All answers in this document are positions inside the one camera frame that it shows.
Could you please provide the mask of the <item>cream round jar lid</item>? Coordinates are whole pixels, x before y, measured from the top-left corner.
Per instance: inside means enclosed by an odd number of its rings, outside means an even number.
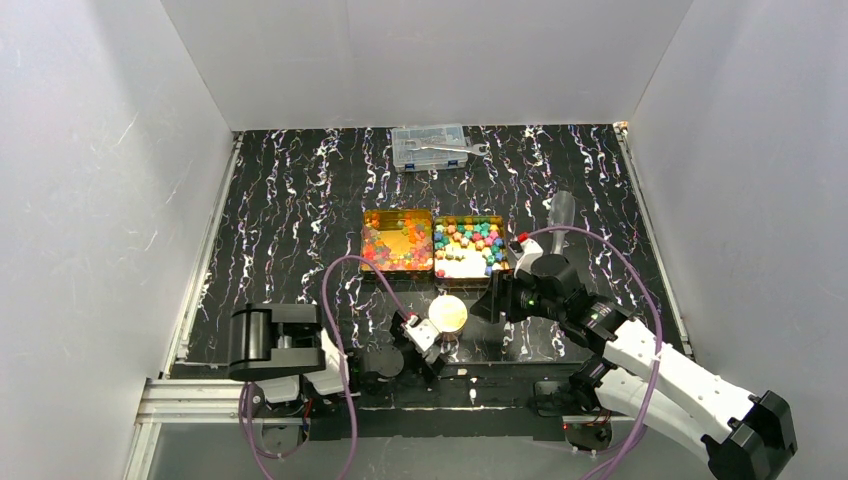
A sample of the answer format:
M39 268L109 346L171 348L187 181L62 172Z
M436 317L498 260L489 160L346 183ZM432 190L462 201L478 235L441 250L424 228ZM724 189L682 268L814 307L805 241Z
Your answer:
M468 308L454 295L440 295L430 303L427 318L441 333L459 333L468 320Z

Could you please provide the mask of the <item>clear glass jar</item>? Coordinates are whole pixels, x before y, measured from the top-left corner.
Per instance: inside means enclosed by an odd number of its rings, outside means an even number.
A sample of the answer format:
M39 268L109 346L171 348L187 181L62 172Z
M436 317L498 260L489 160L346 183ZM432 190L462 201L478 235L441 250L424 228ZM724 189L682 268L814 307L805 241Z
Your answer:
M463 333L462 328L455 329L455 330L442 331L440 333L440 339L441 339L442 342L456 342L461 338L462 333Z

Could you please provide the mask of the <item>tin of multicolour star candies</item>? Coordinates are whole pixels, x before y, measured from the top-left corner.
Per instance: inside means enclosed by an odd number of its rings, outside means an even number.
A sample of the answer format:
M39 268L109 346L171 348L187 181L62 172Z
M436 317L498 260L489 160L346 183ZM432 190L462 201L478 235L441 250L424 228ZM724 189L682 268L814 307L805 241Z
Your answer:
M435 280L447 286L485 287L510 270L508 231L501 216L441 216L433 220Z

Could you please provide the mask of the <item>translucent plastic scoop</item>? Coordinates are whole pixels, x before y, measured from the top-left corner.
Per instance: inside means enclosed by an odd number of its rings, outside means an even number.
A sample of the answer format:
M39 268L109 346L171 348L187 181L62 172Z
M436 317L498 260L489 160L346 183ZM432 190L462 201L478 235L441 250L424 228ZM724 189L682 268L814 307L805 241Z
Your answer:
M548 214L548 226L572 226L574 224L576 201L568 191L558 191L551 199ZM565 247L565 230L551 230L552 254L562 254Z

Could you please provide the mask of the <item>tin of orange gummy candies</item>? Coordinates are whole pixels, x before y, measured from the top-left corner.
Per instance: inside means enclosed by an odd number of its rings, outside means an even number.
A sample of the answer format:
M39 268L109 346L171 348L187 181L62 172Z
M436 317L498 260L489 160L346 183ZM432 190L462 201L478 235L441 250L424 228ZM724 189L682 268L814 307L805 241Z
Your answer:
M359 272L375 279L420 279L434 271L433 216L424 209L366 210L363 213Z

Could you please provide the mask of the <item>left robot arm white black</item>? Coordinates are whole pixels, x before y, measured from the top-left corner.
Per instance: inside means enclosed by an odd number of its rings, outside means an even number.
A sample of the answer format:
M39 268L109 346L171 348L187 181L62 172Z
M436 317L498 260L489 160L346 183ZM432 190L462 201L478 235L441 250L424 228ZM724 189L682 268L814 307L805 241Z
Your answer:
M397 311L390 332L389 344L344 351L318 306L248 303L230 317L228 378L255 384L272 404L297 399L305 385L330 397L345 389L374 394L413 375L427 384L439 378L447 356L431 320Z

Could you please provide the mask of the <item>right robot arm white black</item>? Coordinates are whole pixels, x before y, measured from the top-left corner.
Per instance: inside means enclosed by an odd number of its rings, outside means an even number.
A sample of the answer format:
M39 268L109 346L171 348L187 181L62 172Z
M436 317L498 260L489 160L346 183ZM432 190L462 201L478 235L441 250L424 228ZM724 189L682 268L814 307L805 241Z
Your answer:
M546 384L535 394L539 412L563 406L640 417L703 460L717 479L775 479L797 452L785 399L732 385L657 341L613 299L589 292L562 256L543 254L494 272L471 311L493 323L552 320L591 352L566 385Z

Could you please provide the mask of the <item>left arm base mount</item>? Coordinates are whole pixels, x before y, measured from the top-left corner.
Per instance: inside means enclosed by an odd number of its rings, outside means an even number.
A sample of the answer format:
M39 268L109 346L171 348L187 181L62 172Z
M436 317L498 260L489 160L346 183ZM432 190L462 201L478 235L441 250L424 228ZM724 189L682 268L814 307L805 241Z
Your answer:
M309 418L322 409L334 411L344 401L343 393L321 396L313 387L307 386L293 400L274 403L266 398L257 383L249 382L240 393L237 414L242 420L248 416L254 420Z

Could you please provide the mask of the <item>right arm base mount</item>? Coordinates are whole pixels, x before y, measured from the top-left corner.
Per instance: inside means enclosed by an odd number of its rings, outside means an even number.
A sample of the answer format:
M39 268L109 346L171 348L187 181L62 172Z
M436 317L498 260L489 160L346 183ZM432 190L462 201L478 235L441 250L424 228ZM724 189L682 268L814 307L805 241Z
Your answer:
M578 452L611 454L624 443L613 440L613 411L601 407L585 385L573 385L570 381L536 382L528 407L542 418L560 418L566 441Z

